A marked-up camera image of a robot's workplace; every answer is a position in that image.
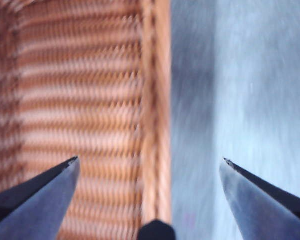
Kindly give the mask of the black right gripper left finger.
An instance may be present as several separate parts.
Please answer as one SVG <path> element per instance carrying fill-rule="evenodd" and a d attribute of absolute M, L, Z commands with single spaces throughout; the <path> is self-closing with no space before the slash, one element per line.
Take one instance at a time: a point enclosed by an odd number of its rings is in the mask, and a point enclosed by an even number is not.
<path fill-rule="evenodd" d="M 76 191 L 75 156 L 0 193 L 0 240 L 55 240 Z"/>

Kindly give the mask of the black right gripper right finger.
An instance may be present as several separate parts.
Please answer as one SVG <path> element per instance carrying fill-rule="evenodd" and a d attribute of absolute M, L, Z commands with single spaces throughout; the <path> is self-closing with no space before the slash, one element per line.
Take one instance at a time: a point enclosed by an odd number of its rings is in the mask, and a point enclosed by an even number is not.
<path fill-rule="evenodd" d="M 225 198 L 245 240 L 300 240 L 300 198 L 224 159 Z"/>

